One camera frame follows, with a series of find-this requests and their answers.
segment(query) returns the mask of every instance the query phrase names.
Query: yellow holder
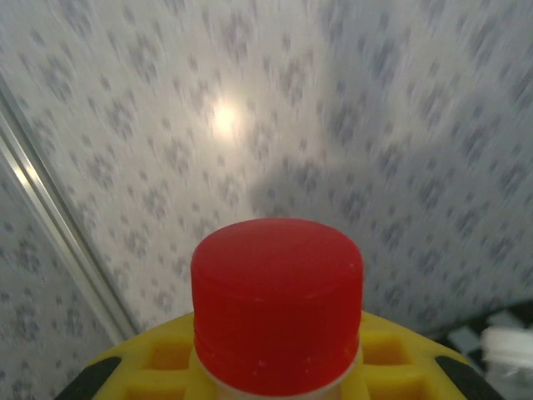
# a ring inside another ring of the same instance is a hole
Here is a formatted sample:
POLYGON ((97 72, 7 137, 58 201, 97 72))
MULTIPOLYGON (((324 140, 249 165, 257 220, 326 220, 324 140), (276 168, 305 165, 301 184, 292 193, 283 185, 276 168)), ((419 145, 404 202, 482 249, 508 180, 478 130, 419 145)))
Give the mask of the yellow holder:
MULTIPOLYGON (((194 352, 190 313, 122 343, 91 362, 122 361, 93 400, 216 400, 216 386, 194 352)), ((363 313, 358 365, 342 400, 465 400, 435 357, 458 353, 404 327, 363 313)))

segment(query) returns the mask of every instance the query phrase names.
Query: bottle cap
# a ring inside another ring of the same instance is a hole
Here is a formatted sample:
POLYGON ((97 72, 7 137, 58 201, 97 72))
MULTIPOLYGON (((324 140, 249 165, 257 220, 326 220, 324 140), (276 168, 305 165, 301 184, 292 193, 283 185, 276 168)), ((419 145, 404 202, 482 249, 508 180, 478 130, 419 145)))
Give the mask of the bottle cap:
POLYGON ((245 393, 325 387, 358 352, 362 268, 350 238, 317 222, 265 218, 212 233, 192 256, 198 358, 245 393))
POLYGON ((489 327, 481 337, 484 359, 533 368, 533 332, 513 327, 489 327))

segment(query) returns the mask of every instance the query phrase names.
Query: white bottle neck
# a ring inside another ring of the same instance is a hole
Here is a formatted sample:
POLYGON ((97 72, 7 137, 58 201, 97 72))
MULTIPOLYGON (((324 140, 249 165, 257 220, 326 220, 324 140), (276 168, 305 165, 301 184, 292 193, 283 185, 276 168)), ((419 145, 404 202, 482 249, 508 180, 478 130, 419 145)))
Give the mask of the white bottle neck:
POLYGON ((217 400, 341 400, 341 383, 356 366, 359 354, 361 354, 360 348, 351 366, 339 378, 329 385, 321 387, 314 392, 289 397, 257 396, 254 394, 241 392, 233 387, 227 386, 225 383, 212 376, 212 374, 203 366, 202 362, 200 362, 200 365, 202 366, 202 369, 206 375, 217 385, 217 400))
POLYGON ((320 389, 315 392, 290 397, 264 397, 255 396, 244 392, 238 392, 226 387, 219 386, 217 400, 341 400, 341 384, 338 383, 326 390, 320 389))

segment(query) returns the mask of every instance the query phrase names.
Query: white object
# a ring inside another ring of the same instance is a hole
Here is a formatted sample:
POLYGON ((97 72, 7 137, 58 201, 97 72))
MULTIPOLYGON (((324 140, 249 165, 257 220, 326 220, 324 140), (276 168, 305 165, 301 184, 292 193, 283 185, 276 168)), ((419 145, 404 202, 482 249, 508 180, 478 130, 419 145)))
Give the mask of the white object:
POLYGON ((533 332, 490 327, 483 332, 486 380, 506 400, 533 398, 533 332))
POLYGON ((321 387, 314 392, 289 397, 257 396, 255 394, 239 391, 216 379, 209 371, 206 370, 205 367, 203 367, 201 362, 200 365, 202 365, 202 369, 206 375, 217 384, 217 400, 341 400, 341 383, 346 378, 348 373, 350 373, 351 370, 356 366, 360 353, 361 349, 359 349, 357 352, 357 357, 353 364, 339 378, 329 385, 321 387))

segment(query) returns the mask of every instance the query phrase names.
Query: bottle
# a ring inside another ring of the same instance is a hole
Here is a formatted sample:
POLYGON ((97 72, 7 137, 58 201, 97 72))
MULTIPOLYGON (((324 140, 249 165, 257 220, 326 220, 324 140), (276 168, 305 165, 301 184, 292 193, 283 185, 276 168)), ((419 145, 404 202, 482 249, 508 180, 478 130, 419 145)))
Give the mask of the bottle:
POLYGON ((487 382, 506 400, 533 398, 533 332, 510 327, 489 327, 482 346, 487 382))
POLYGON ((217 400, 341 400, 360 352, 363 262, 344 234, 265 218, 192 256, 194 346, 217 400))

